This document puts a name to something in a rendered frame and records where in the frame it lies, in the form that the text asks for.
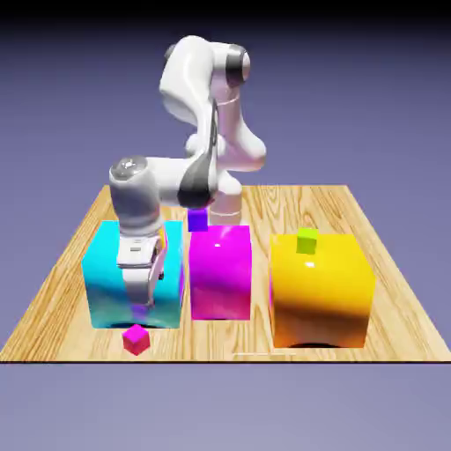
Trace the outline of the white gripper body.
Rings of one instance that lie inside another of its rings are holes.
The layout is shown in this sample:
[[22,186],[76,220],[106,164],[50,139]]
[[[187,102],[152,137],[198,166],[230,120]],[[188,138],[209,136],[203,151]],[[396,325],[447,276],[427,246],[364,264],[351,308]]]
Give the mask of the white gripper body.
[[122,278],[132,304],[140,307],[153,307],[153,292],[164,271],[155,266],[149,268],[124,268]]

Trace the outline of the small pink cube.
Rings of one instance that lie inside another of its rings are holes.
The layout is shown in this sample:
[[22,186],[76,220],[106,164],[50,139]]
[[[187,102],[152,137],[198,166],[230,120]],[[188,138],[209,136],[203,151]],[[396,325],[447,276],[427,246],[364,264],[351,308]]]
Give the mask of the small pink cube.
[[149,332],[139,324],[134,324],[122,333],[123,348],[137,356],[150,346]]

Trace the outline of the small purple cube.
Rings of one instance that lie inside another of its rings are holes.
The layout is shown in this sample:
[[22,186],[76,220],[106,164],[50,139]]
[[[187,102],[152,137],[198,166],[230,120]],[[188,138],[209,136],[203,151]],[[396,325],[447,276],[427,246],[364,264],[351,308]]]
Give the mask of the small purple cube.
[[206,208],[188,210],[188,230],[191,233],[208,230],[208,210]]

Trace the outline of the small green cube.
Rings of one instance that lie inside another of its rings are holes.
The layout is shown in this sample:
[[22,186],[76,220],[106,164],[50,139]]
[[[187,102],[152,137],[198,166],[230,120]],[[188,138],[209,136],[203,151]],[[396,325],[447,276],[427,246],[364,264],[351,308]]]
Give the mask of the small green cube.
[[297,232],[296,252],[303,255],[313,255],[316,251],[318,230],[312,227],[301,227]]

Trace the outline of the large cyan box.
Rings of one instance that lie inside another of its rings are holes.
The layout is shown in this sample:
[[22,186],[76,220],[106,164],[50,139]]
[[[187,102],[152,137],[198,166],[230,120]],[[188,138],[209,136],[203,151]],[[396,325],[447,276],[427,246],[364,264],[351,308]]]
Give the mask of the large cyan box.
[[96,329],[127,328],[133,324],[160,329],[180,326],[184,292],[183,223],[166,222],[168,249],[164,277],[156,284],[153,307],[129,302],[122,271],[116,264],[119,222],[104,220],[85,252],[81,266],[91,323]]

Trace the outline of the large magenta box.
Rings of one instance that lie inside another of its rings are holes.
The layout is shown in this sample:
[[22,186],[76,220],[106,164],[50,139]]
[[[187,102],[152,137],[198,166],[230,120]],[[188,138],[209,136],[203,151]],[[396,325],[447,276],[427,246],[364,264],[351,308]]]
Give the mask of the large magenta box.
[[189,246],[191,318],[250,319],[252,247],[247,225],[211,225]]

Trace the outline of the large yellow box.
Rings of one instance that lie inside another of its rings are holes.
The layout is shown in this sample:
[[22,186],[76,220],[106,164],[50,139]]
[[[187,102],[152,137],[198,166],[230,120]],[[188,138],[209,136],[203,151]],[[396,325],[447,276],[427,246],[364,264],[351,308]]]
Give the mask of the large yellow box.
[[362,348],[375,275],[356,237],[320,233],[312,255],[295,234],[270,236],[269,303],[273,344]]

